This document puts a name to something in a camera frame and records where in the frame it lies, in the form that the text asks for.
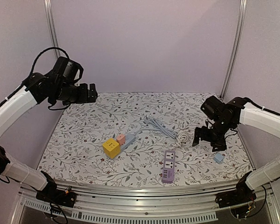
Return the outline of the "light blue plug adapter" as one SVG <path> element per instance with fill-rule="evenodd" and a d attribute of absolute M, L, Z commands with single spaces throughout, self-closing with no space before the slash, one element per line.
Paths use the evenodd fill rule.
<path fill-rule="evenodd" d="M 224 160 L 224 156 L 220 153 L 216 153 L 216 154 L 214 154 L 213 160 L 216 163 L 220 164 Z"/>

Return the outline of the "purple power strip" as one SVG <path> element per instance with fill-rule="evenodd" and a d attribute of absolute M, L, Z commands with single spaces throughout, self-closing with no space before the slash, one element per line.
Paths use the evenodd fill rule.
<path fill-rule="evenodd" d="M 162 169 L 162 183 L 171 184 L 175 179 L 175 151 L 166 150 Z"/>

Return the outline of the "pink plug adapter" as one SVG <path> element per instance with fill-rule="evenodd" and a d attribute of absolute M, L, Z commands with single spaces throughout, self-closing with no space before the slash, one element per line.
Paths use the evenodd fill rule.
<path fill-rule="evenodd" d="M 120 146 L 122 146 L 126 142 L 126 136 L 124 134 L 119 134 L 116 138 L 116 141 L 119 143 Z"/>

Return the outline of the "yellow cube socket adapter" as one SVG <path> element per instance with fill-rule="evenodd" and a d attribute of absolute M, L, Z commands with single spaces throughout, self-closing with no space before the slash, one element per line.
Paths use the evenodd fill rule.
<path fill-rule="evenodd" d="M 120 153 L 120 145 L 119 143 L 110 138 L 106 142 L 102 144 L 104 153 L 111 159 L 114 159 Z"/>

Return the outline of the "blue power strip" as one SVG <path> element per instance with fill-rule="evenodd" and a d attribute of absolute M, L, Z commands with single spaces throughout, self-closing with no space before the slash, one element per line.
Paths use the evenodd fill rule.
<path fill-rule="evenodd" d="M 121 152 L 125 151 L 134 141 L 135 141 L 135 135 L 128 133 L 126 135 L 125 143 L 122 146 L 120 146 Z"/>

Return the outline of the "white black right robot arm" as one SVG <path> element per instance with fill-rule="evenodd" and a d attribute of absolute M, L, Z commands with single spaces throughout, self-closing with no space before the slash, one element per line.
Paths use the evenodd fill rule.
<path fill-rule="evenodd" d="M 256 138 L 268 137 L 280 142 L 280 113 L 260 106 L 247 97 L 235 97 L 224 103 L 215 96 L 207 98 L 200 107 L 201 111 L 213 123 L 194 130 L 193 146 L 200 141 L 210 143 L 213 152 L 227 149 L 227 132 L 242 126 L 258 131 Z M 280 179 L 280 151 L 262 167 L 249 171 L 236 184 L 236 188 L 226 193 L 219 193 L 216 202 L 242 203 L 255 199 L 254 191 L 267 183 Z"/>

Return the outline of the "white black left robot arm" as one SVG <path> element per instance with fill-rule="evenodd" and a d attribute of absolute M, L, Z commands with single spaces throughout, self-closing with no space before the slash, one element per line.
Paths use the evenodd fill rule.
<path fill-rule="evenodd" d="M 94 103 L 98 98 L 95 84 L 81 84 L 84 69 L 70 59 L 65 50 L 58 48 L 64 56 L 58 57 L 54 67 L 47 74 L 35 72 L 34 60 L 27 78 L 0 103 L 0 138 L 26 112 L 44 100 L 48 109 L 61 101 L 67 109 L 72 104 Z M 49 174 L 30 168 L 9 155 L 0 146 L 0 176 L 32 187 L 39 199 L 55 203 L 65 198 L 69 191 L 58 190 Z"/>

